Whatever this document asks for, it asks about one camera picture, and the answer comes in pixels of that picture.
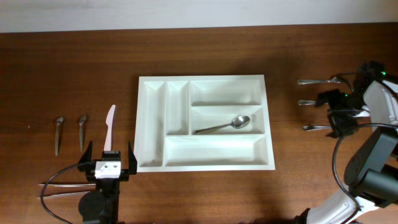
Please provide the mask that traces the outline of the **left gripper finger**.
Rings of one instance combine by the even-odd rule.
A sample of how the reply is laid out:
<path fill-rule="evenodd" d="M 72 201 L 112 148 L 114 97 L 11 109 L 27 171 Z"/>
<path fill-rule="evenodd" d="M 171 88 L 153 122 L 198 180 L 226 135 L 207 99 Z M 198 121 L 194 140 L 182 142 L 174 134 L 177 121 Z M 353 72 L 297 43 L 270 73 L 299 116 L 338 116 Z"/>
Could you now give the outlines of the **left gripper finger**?
<path fill-rule="evenodd" d="M 91 162 L 92 150 L 93 150 L 93 142 L 90 141 L 86 151 L 83 153 L 82 157 L 79 160 L 80 164 Z"/>
<path fill-rule="evenodd" d="M 137 174 L 137 159 L 134 155 L 133 148 L 131 146 L 131 142 L 128 142 L 128 170 L 130 175 Z"/>

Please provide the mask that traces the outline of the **metal fork top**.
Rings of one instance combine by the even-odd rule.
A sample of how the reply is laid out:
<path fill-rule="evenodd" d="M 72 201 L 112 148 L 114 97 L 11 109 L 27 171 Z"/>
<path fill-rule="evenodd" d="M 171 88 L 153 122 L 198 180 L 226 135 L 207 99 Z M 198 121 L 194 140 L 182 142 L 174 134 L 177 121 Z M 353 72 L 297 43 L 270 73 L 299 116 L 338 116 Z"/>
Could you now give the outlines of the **metal fork top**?
<path fill-rule="evenodd" d="M 323 84 L 323 83 L 343 83 L 343 80 L 338 77 L 333 77 L 328 80 L 298 80 L 298 85 L 311 85 L 311 84 Z"/>

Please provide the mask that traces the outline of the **metal fork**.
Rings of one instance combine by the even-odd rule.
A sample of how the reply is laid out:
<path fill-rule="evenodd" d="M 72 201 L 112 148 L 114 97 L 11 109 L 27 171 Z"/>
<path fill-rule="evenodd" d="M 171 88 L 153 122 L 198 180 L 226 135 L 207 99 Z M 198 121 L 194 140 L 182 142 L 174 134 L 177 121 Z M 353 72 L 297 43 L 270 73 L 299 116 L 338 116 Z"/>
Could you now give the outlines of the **metal fork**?
<path fill-rule="evenodd" d="M 314 100 L 298 100 L 298 105 L 299 106 L 304 106 L 304 105 L 315 105 L 316 101 Z"/>
<path fill-rule="evenodd" d="M 323 84 L 323 83 L 343 83 L 343 80 L 338 77 L 333 77 L 328 80 L 298 80 L 298 85 L 311 85 L 311 84 Z"/>

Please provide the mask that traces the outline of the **metal spoon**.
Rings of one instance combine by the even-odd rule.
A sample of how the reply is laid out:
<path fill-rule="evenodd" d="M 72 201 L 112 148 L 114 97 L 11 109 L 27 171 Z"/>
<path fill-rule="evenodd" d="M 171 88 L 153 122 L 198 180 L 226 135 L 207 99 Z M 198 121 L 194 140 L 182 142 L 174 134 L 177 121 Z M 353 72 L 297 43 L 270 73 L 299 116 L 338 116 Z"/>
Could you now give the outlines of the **metal spoon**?
<path fill-rule="evenodd" d="M 322 129 L 331 129 L 331 126 L 319 126 L 319 125 L 304 125 L 302 126 L 303 131 L 317 131 Z"/>
<path fill-rule="evenodd" d="M 232 119 L 232 121 L 228 124 L 222 124 L 219 126 L 214 126 L 211 128 L 205 128 L 205 129 L 199 129 L 196 130 L 194 133 L 195 134 L 199 134 L 199 133 L 204 133 L 207 131 L 212 131 L 212 130 L 216 130 L 216 129 L 222 129 L 222 128 L 227 128 L 229 126 L 231 126 L 234 129 L 241 129 L 246 127 L 249 123 L 250 123 L 250 117 L 249 116 L 237 116 L 234 119 Z"/>

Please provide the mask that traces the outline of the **metal spoon bottom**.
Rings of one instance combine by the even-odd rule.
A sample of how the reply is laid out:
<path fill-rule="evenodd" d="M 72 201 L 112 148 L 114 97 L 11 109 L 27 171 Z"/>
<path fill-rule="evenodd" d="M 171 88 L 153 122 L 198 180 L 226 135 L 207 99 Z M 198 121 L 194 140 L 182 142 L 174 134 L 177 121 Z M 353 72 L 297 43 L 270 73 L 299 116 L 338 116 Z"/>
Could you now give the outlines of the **metal spoon bottom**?
<path fill-rule="evenodd" d="M 249 116 L 237 116 L 234 119 L 232 119 L 232 121 L 228 124 L 222 124 L 219 126 L 214 126 L 211 128 L 205 128 L 205 129 L 199 129 L 196 130 L 194 133 L 195 134 L 199 134 L 199 133 L 204 133 L 207 131 L 212 131 L 212 130 L 216 130 L 216 129 L 222 129 L 222 128 L 227 128 L 229 126 L 231 126 L 234 129 L 241 129 L 246 127 L 249 123 L 250 123 L 250 117 Z"/>

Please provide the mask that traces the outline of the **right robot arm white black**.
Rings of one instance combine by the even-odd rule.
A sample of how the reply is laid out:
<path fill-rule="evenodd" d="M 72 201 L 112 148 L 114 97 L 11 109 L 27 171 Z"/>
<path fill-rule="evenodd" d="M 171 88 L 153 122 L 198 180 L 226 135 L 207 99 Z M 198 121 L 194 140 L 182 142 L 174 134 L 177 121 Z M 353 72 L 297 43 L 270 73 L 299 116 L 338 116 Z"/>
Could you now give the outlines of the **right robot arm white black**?
<path fill-rule="evenodd" d="M 356 219 L 397 203 L 397 77 L 386 72 L 383 63 L 362 64 L 348 84 L 350 93 L 339 89 L 319 93 L 316 100 L 299 105 L 318 108 L 328 105 L 329 137 L 337 143 L 332 155 L 332 173 L 338 191 L 323 204 L 307 208 L 294 223 L 356 223 Z M 373 132 L 349 160 L 344 179 L 336 171 L 337 153 L 345 138 L 361 128 Z"/>

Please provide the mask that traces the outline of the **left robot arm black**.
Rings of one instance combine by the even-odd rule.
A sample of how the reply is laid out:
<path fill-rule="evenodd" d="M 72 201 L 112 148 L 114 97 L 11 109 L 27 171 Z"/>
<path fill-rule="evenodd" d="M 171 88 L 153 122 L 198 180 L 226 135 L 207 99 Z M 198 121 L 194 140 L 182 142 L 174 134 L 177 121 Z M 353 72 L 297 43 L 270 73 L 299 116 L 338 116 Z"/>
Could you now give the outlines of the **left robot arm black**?
<path fill-rule="evenodd" d="M 120 183 L 127 182 L 131 175 L 137 174 L 137 159 L 132 146 L 128 145 L 128 168 L 121 165 L 119 151 L 104 151 L 101 159 L 92 159 L 93 143 L 78 163 L 78 170 L 84 172 L 89 183 L 95 184 L 95 190 L 82 196 L 78 210 L 83 223 L 117 223 L 119 211 Z"/>

